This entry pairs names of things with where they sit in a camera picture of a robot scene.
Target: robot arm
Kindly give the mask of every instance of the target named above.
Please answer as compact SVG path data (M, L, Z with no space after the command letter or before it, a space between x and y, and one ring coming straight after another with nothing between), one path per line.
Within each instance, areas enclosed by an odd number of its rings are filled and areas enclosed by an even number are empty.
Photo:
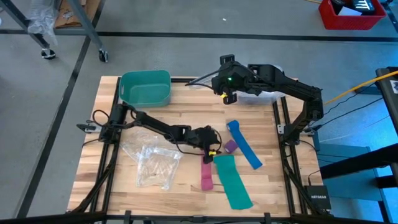
M124 124L128 110L131 110L130 114L134 118L134 121ZM203 162L205 164L213 161L213 156L220 153L210 149L212 144L221 144L216 131L211 126L192 129L191 126L187 125L168 125L149 116L145 112L137 111L134 107L125 104L115 105L108 122L102 125L99 133L99 141L112 142L113 139L116 139L115 137L119 134L120 129L128 129L135 126L141 126L159 133L173 144L187 144L194 148L200 148L204 152Z
M297 145L299 135L311 122L323 118L321 89L285 76L273 65L241 65L234 55L220 57L219 74L211 79L215 94L224 96L224 104L235 103L235 91L259 95L262 91L282 93L304 101L303 111L292 124L284 126L283 140Z

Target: blue fabric strip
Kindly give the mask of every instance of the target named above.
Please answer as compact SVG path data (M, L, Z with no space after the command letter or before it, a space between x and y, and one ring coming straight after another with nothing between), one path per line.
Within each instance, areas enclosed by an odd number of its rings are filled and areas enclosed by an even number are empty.
M253 169L257 169L260 166L262 166L261 161L251 147L249 146L248 142L245 140L243 137L241 130L239 130L239 122L236 120L233 120L226 124L228 130L230 131L232 138L235 140L236 144L238 144L239 148L242 150L244 156L246 159L249 161L250 165L253 167Z

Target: gray floor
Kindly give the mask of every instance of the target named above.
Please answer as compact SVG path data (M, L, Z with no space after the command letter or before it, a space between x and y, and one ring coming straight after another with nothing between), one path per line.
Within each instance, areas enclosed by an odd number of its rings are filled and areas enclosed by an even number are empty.
M15 1L24 12L29 7ZM325 30L318 4L306 1L107 1L98 30L138 32L214 32L234 34L330 35L395 37L388 18L368 31ZM17 25L2 12L0 29ZM40 48L26 35L0 35L0 218L15 215L30 179L49 126L70 78L84 37L57 37L52 47L58 58L42 60ZM290 77L323 89L329 100L352 86L374 78L377 68L394 66L398 44L352 42L301 42L283 40L178 39L144 37L102 37L110 52L109 63L101 63L90 45L77 83L58 132L30 216L63 213L67 207L84 133L76 124L90 118L100 77L122 75L133 70L165 69L175 76L199 76L216 70L218 58L235 54L241 63L271 63L284 68ZM375 100L357 96L339 106L320 123ZM377 149L397 142L382 101L328 124L320 130L327 143L370 146ZM330 140L351 134L348 137ZM379 220L362 212L372 202L332 203L341 217ZM392 208L397 201L389 202Z

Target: teal plastic basket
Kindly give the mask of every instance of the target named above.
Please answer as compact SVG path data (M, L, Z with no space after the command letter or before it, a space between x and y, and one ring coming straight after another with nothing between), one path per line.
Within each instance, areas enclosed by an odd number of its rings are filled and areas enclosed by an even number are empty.
M171 78L165 70L128 72L120 79L119 97L135 108L167 106Z

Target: wooden tabletop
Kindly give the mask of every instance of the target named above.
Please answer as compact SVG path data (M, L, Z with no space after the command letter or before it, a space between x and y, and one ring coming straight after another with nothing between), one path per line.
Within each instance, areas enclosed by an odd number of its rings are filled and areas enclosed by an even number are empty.
M116 88L117 77L102 77L93 110L101 109L108 114ZM293 121L302 110L302 101L286 96L290 119ZM245 210L232 210L223 186L213 164L214 189L202 192L200 187L200 156L183 155L172 182L170 190L162 190L159 186L136 187L137 163L122 149L113 179L108 214L124 215L131 210L133 215L206 215L227 217L262 217L264 212L272 217L289 217L284 177L280 159L277 133L275 130L274 112L271 105L248 106L224 105L219 96L211 90L190 90L184 83L172 84L171 104L163 108L144 110L167 124L186 124L192 128L210 125L218 130L223 142L231 139L226 123L234 119L240 123L241 132L246 138L263 166L253 170L249 162L238 149L234 152L236 168L244 186L254 204ZM283 112L279 103L280 119ZM99 122L106 122L106 117L98 115ZM125 141L142 128L124 130L122 140ZM86 141L96 139L98 134L87 134ZM162 147L177 150L159 136ZM303 140L312 142L310 137ZM87 144L82 152L73 184L68 209L75 208L94 186L103 143ZM189 146L181 146L183 151L200 152ZM307 184L310 173L319 169L317 156L313 148L307 144L296 146L298 163L303 184ZM322 184L319 172L311 175L312 184ZM296 212L299 212L297 191L292 184ZM103 189L98 200L98 208L103 202Z

